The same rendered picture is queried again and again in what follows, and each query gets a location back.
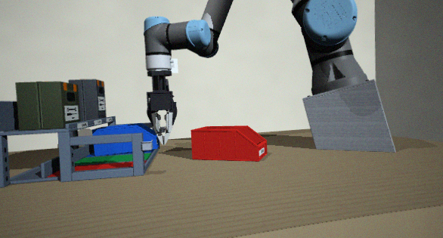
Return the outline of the red plastic bin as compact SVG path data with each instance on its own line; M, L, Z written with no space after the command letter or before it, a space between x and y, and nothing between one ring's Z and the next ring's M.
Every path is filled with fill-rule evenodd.
M191 145L198 160L258 162L267 154L266 140L248 125L193 129Z

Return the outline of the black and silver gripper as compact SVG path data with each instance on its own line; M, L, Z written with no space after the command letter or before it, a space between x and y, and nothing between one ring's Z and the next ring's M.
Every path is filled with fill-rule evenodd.
M152 86L154 85L153 91L147 92L147 116L162 145L166 144L170 132L172 130L172 126L174 125L175 118L177 116L176 102L173 101L174 95L172 94L172 91L167 91L166 89L166 76L171 76L171 75L172 71L170 70L165 70L165 71L162 70L159 72L155 70L147 71L147 76L152 77ZM157 78L158 76L159 76L159 83ZM150 106L148 106L149 101L150 101ZM161 133L162 128L160 127L161 116L157 113L159 110L166 110L166 115L164 115L164 119L166 121L166 127L165 127L166 134L164 136L164 141L163 141L163 135ZM167 131L167 123L168 123L168 131Z

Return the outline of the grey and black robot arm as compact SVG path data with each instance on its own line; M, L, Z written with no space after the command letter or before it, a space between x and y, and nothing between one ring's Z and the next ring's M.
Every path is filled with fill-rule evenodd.
M205 58L215 56L232 2L208 0L201 20L169 23L165 17L145 19L146 70L171 70L171 50L188 49ZM291 2L311 63L312 95L365 82L367 75L356 61L349 40L358 17L355 0Z

